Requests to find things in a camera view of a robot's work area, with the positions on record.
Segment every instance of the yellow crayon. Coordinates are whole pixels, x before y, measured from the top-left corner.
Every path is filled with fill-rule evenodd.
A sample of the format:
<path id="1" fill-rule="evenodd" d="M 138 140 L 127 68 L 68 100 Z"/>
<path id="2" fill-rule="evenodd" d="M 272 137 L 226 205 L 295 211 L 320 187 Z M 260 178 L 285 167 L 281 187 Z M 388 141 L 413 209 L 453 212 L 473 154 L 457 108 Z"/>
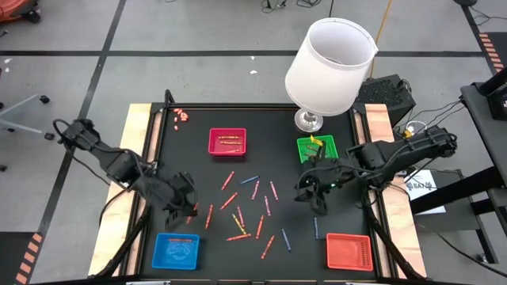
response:
<path id="1" fill-rule="evenodd" d="M 234 218 L 234 220 L 236 221 L 236 224 L 239 226 L 239 229 L 241 230 L 241 232 L 243 234 L 246 234 L 245 229 L 243 229 L 243 227 L 241 226 L 241 223 L 238 221 L 238 218 L 236 218 L 236 215 L 232 214 L 232 218 Z"/>

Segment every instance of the blue tray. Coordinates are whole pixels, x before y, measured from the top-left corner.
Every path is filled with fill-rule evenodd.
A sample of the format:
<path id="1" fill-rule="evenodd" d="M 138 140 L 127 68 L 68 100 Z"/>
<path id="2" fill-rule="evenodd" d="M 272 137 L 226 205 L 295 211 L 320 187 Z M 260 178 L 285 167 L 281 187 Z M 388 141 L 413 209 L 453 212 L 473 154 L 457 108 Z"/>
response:
<path id="1" fill-rule="evenodd" d="M 151 267 L 195 270 L 198 249 L 196 234 L 157 234 Z"/>

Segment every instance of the blue crayon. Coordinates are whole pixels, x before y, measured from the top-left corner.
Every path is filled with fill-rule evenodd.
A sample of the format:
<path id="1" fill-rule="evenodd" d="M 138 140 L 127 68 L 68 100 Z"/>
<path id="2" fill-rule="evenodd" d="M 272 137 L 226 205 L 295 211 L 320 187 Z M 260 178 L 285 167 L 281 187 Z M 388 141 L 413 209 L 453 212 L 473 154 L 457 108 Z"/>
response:
<path id="1" fill-rule="evenodd" d="M 254 181 L 254 180 L 256 180 L 256 179 L 259 179 L 259 176 L 258 176 L 258 175 L 257 175 L 257 176 L 255 176 L 255 177 L 252 177 L 252 178 L 248 178 L 247 180 L 244 180 L 244 181 L 242 181 L 242 182 L 239 182 L 239 184 L 240 184 L 240 185 L 243 185 L 243 184 L 245 184 L 245 183 L 248 183 L 248 182 Z"/>
<path id="2" fill-rule="evenodd" d="M 315 239 L 318 240 L 317 217 L 314 217 Z"/>
<path id="3" fill-rule="evenodd" d="M 288 243 L 287 234 L 285 234 L 285 230 L 282 229 L 282 234 L 284 235 L 285 243 L 287 244 L 287 249 L 291 252 L 291 245 Z"/>

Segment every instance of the green tray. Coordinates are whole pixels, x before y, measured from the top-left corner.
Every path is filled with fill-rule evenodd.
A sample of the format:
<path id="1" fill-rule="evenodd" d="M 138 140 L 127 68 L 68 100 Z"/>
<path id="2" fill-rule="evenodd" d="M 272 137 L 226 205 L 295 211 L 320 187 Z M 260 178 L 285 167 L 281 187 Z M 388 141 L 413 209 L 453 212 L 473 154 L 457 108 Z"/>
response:
<path id="1" fill-rule="evenodd" d="M 326 158 L 338 158 L 338 152 L 336 151 L 336 146 L 334 145 L 334 139 L 332 135 L 321 135 L 314 138 L 326 142 Z M 308 146 L 311 146 L 316 150 L 318 149 L 318 144 L 311 142 L 310 138 L 297 139 L 297 143 L 299 160 L 301 163 L 308 160 L 308 156 L 306 154 L 316 154 L 315 151 L 308 148 Z"/>

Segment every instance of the chair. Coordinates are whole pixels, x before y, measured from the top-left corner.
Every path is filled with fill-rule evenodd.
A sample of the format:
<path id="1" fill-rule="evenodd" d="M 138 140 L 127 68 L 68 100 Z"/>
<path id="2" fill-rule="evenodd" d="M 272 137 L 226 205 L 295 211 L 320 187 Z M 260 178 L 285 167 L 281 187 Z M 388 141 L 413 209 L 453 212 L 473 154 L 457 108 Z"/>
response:
<path id="1" fill-rule="evenodd" d="M 29 103 L 30 101 L 33 101 L 35 99 L 38 99 L 39 101 L 41 101 L 43 104 L 47 104 L 49 103 L 49 98 L 47 98 L 46 96 L 42 95 L 33 95 L 31 96 L 30 98 L 24 100 L 24 101 L 21 101 L 19 103 L 17 103 L 16 105 L 10 107 L 10 108 L 7 108 L 5 110 L 4 109 L 4 104 L 2 102 L 0 102 L 0 127 L 6 127 L 6 130 L 9 131 L 9 132 L 14 132 L 16 131 L 16 129 L 19 129 L 19 130 L 24 130 L 24 131 L 31 131 L 31 132 L 34 132 L 36 134 L 44 134 L 44 138 L 47 139 L 47 140 L 53 140 L 55 138 L 55 134 L 52 134 L 52 133 L 49 133 L 49 132 L 45 132 L 45 131 L 41 131 L 41 130 L 37 130 L 35 128 L 32 128 L 32 127 L 27 127 L 27 126 L 24 126 L 24 125 L 20 125 L 18 123 L 13 123 L 13 122 L 10 122 L 8 120 L 6 120 L 6 117 L 8 116 L 8 114 L 14 110 L 19 110 L 21 107 L 23 107 L 23 105 L 26 105 L 27 103 Z M 4 172 L 7 170 L 7 166 L 5 165 L 0 165 L 0 172 Z"/>

